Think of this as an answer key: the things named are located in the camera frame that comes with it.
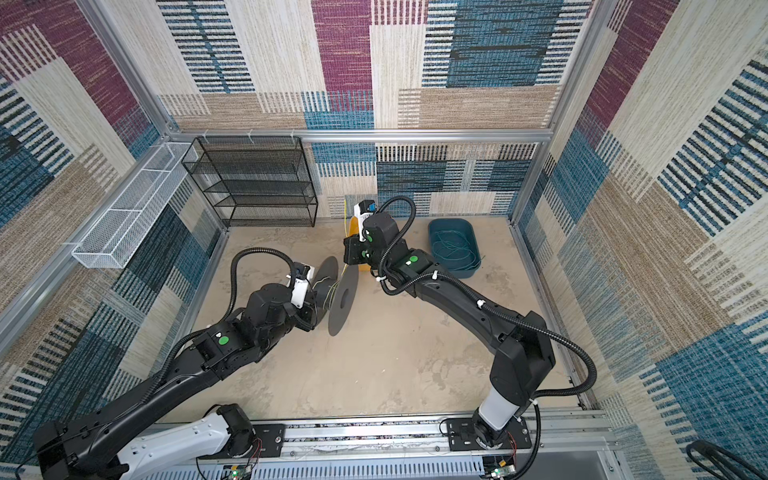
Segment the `yellow plastic tray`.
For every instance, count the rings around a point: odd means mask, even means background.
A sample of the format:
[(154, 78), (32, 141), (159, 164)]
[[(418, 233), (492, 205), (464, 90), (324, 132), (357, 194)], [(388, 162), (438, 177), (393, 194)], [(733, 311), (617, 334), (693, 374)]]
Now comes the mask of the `yellow plastic tray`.
[(359, 231), (360, 225), (358, 219), (355, 216), (352, 216), (348, 222), (348, 235), (358, 237)]

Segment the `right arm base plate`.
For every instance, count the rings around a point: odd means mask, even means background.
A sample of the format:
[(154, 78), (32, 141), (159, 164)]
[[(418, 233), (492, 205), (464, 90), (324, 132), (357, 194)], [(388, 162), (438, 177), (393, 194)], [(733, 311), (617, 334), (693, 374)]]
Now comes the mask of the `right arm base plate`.
[(443, 419), (438, 429), (448, 439), (449, 450), (452, 452), (529, 449), (533, 446), (532, 430), (525, 420), (512, 419), (502, 431), (479, 434), (474, 418), (454, 417)]

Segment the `teal plastic tray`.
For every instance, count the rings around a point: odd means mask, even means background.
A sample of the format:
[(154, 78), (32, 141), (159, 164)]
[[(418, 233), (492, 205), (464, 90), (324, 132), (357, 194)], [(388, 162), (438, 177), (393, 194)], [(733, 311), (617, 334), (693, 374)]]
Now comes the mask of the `teal plastic tray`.
[(461, 218), (438, 218), (428, 225), (431, 254), (459, 279), (472, 277), (480, 268), (480, 254), (474, 228)]

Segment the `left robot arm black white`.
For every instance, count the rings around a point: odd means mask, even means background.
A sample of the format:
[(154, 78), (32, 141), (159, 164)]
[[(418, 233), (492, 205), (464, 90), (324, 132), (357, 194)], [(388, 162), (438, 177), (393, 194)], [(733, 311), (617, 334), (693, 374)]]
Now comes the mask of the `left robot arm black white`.
[(245, 307), (228, 306), (220, 321), (182, 337), (158, 372), (107, 405), (68, 423), (39, 427), (32, 457), (43, 478), (144, 479), (189, 459), (242, 457), (255, 449), (252, 423), (235, 404), (180, 427), (145, 432), (189, 398), (263, 360), (291, 330), (309, 332), (319, 323), (313, 267), (272, 248), (252, 247), (233, 258), (232, 283), (239, 261), (252, 254), (285, 261), (288, 283), (264, 285)]

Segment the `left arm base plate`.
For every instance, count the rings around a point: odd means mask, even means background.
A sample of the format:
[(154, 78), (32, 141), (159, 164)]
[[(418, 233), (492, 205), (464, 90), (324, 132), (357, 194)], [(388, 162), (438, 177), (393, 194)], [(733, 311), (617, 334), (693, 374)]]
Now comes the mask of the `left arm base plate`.
[(249, 460), (277, 458), (281, 455), (286, 424), (255, 424), (249, 431), (236, 432), (215, 454), (202, 456), (202, 460)]

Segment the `aluminium rail front frame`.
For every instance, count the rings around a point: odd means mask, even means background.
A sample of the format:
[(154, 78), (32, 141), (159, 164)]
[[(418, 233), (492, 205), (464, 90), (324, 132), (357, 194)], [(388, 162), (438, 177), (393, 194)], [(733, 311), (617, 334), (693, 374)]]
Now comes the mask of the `aluminium rail front frame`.
[(144, 479), (629, 479), (628, 461), (600, 411), (547, 409), (522, 420), (529, 449), (450, 451), (439, 429), (465, 413), (262, 420), (283, 423), (281, 455), (193, 458)]

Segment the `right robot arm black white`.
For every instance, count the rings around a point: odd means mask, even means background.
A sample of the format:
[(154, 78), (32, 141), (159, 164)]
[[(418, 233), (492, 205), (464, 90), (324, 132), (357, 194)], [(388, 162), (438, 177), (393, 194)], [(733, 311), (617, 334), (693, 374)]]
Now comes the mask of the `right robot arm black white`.
[[(481, 447), (499, 447), (510, 428), (518, 427), (525, 411), (538, 399), (577, 396), (594, 386), (598, 372), (593, 359), (582, 347), (548, 329), (541, 315), (522, 315), (499, 305), (453, 275), (443, 261), (409, 247), (405, 235), (417, 209), (411, 198), (401, 200), (410, 209), (404, 226), (399, 226), (387, 210), (394, 198), (382, 205), (366, 199), (354, 206), (358, 232), (344, 241), (344, 261), (369, 265), (386, 295), (407, 293), (440, 309), (493, 354), (490, 390), (472, 417)], [(562, 389), (542, 388), (556, 365), (555, 344), (583, 362), (587, 376), (581, 383)]]

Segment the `dark grey cable spool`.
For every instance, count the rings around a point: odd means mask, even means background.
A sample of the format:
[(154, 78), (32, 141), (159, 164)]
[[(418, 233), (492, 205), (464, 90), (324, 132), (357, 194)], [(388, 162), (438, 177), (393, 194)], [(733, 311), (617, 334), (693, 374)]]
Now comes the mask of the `dark grey cable spool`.
[(316, 294), (318, 322), (327, 321), (328, 332), (337, 336), (344, 327), (355, 299), (359, 282), (357, 266), (339, 266), (336, 257), (327, 257), (316, 274), (312, 289)]

